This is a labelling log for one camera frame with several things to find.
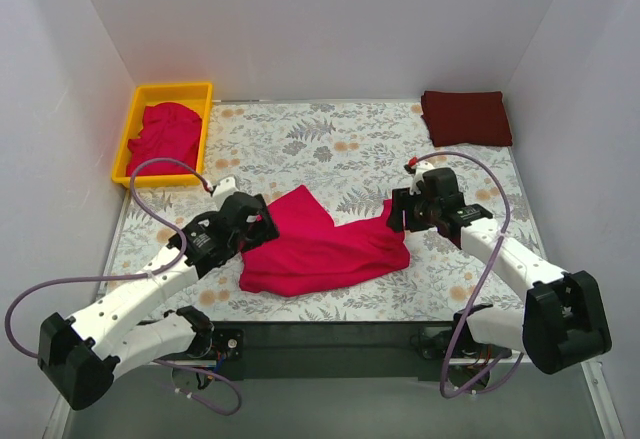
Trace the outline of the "bright red t-shirt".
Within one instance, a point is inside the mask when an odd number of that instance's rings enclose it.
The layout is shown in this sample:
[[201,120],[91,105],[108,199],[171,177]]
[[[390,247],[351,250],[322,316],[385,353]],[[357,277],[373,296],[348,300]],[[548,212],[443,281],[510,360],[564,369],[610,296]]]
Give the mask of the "bright red t-shirt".
[[294,297],[351,287],[409,266],[405,234],[379,216],[336,226],[304,186],[268,206],[279,237],[242,255],[241,290]]

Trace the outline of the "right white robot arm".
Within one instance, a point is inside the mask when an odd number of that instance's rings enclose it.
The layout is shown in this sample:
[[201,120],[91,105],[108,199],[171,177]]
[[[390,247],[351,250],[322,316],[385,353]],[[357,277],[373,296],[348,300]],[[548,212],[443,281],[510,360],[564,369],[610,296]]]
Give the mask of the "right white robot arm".
[[412,183],[392,192],[388,226],[396,231],[434,229],[483,262],[524,303],[521,313],[490,304],[453,319],[451,342],[464,356],[487,345],[523,353],[545,374],[609,352],[612,339],[596,279],[569,273],[502,231],[493,215],[468,204],[450,168],[427,161],[406,165]]

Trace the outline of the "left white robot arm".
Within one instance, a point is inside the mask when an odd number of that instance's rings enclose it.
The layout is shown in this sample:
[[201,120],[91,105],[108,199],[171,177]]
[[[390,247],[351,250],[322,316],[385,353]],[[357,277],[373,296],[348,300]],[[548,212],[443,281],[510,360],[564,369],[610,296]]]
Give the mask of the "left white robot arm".
[[261,195],[233,192],[219,210],[196,216],[148,263],[142,279],[64,318],[54,313],[40,326],[39,368],[74,410],[101,399],[127,372],[166,356],[192,359],[213,350],[214,325],[193,306],[165,318],[145,318],[240,252],[278,238]]

